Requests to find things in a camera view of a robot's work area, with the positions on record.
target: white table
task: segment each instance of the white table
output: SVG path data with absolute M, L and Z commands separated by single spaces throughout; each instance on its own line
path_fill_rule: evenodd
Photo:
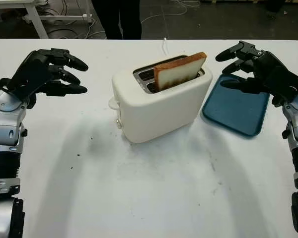
M 2 8 L 25 8 L 40 38 L 47 39 L 48 35 L 35 8 L 34 0 L 0 0 Z
M 205 51 L 212 88 L 228 64 L 216 62 L 215 55 L 236 42 L 167 45 L 172 55 Z M 275 53 L 298 75 L 298 41 L 249 42 Z M 90 67 L 70 69 L 88 93 L 39 95 L 24 120 L 29 135 L 18 195 L 25 200 L 24 238 L 298 237 L 291 216 L 294 168 L 281 136 L 281 108 L 269 104 L 262 132 L 252 139 L 200 117 L 143 144 L 121 135 L 107 106 L 111 76 L 161 58 L 161 45 L 162 40 L 0 40 L 0 77 L 11 77 L 40 48 L 69 49 Z

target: toast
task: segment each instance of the toast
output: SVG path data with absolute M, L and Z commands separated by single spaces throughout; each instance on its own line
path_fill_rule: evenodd
M 174 87 L 196 77 L 207 56 L 204 52 L 162 63 L 153 68 L 158 91 Z

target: gray floor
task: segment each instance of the gray floor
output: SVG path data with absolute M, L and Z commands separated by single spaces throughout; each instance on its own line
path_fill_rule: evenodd
M 67 0 L 68 14 L 79 14 L 75 0 Z M 50 0 L 47 7 L 62 10 L 61 0 Z M 184 8 L 171 0 L 141 0 L 141 19 L 156 14 L 177 14 Z M 95 16 L 96 23 L 91 32 L 101 31 L 102 27 Z M 84 22 L 75 22 L 66 27 L 44 23 L 47 32 L 71 28 L 80 38 L 85 36 L 88 26 Z M 51 38 L 73 38 L 75 33 L 57 31 Z M 202 3 L 200 7 L 188 8 L 181 16 L 158 16 L 143 23 L 143 39 L 285 39 L 298 40 L 298 4 L 286 4 L 271 18 L 263 4 L 253 3 Z M 0 38 L 38 38 L 33 26 L 15 16 L 0 23 Z M 100 33 L 91 39 L 104 39 Z

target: white toaster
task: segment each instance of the white toaster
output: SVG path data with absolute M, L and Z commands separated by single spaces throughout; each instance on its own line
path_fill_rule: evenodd
M 127 69 L 113 76 L 114 97 L 109 107 L 117 110 L 117 126 L 131 142 L 151 140 L 191 123 L 197 116 L 213 77 L 204 65 L 190 81 L 160 92 L 154 86 L 154 66 L 184 57 Z

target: robotic hand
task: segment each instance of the robotic hand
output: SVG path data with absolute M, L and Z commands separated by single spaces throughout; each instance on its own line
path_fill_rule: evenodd
M 22 124 L 26 109 L 33 108 L 37 93 L 65 96 L 87 92 L 64 65 L 80 71 L 88 69 L 68 50 L 37 50 L 26 57 L 12 79 L 0 80 L 0 238 L 20 238 L 23 233 L 23 200 L 12 196 L 20 191 L 17 175 L 27 136 Z
M 217 61 L 225 61 L 237 57 L 223 70 L 230 74 L 238 70 L 253 72 L 254 77 L 241 80 L 226 80 L 221 86 L 238 89 L 244 93 L 258 94 L 267 92 L 274 96 L 275 107 L 282 106 L 288 120 L 282 136 L 288 139 L 295 166 L 295 186 L 298 188 L 298 76 L 290 72 L 272 53 L 257 50 L 254 45 L 239 41 L 239 43 L 216 56 Z M 298 192 L 292 195 L 292 214 L 294 228 L 298 232 Z

